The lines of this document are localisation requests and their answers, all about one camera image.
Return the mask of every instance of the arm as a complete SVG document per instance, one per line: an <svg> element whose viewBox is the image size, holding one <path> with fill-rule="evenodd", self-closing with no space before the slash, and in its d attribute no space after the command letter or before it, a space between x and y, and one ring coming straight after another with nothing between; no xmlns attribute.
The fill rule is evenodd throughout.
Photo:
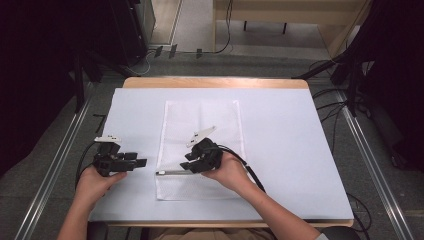
<svg viewBox="0 0 424 240"><path fill-rule="evenodd" d="M248 178L241 163L224 152L221 167L204 172L248 201L261 215L278 239L316 239L320 233L308 223L282 207Z"/></svg>
<svg viewBox="0 0 424 240"><path fill-rule="evenodd" d="M60 229L58 240L86 239L88 216L96 202L107 190L126 176L126 172L102 177L91 166L84 170L77 186L74 201Z"/></svg>

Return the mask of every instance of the person's left hand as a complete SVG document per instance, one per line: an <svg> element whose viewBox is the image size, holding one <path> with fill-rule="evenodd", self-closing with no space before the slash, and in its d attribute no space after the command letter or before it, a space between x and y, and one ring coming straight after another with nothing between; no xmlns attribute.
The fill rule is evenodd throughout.
<svg viewBox="0 0 424 240"><path fill-rule="evenodd" d="M79 179L74 202L91 211L96 202L106 194L110 187L127 176L126 172L116 173L110 177L102 177L96 168L86 168Z"/></svg>

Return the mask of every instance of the white tabletop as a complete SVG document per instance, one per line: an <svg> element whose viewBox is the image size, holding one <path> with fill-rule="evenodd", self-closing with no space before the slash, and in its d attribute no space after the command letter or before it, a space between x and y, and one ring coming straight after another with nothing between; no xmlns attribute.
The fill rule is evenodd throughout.
<svg viewBox="0 0 424 240"><path fill-rule="evenodd" d="M353 219L309 89L116 89L103 135L122 138L121 151L138 152L147 166L97 203L90 221L163 225L262 222L243 199L159 201L155 170L167 100L240 102L246 160L267 194L312 223Z"/></svg>

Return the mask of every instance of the hand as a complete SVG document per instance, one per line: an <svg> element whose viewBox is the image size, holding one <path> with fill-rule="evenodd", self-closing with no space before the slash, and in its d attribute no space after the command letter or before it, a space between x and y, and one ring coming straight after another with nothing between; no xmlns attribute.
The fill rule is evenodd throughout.
<svg viewBox="0 0 424 240"><path fill-rule="evenodd" d="M241 162L228 152L222 154L221 166L218 169L203 172L202 175L217 180L224 187L239 194L241 189L254 185Z"/></svg>
<svg viewBox="0 0 424 240"><path fill-rule="evenodd" d="M77 185L74 202L91 211L96 202L106 194L110 187L127 176L120 172L110 177L102 177L93 166L85 169Z"/></svg>

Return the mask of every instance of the forearm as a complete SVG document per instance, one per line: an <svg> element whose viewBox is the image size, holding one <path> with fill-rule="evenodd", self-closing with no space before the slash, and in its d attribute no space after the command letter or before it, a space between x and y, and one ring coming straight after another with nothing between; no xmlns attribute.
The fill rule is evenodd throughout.
<svg viewBox="0 0 424 240"><path fill-rule="evenodd" d="M58 240L85 240L90 209L73 203L60 229Z"/></svg>
<svg viewBox="0 0 424 240"><path fill-rule="evenodd" d="M275 202L253 183L237 193L256 209L278 239L312 240L319 236L318 230Z"/></svg>

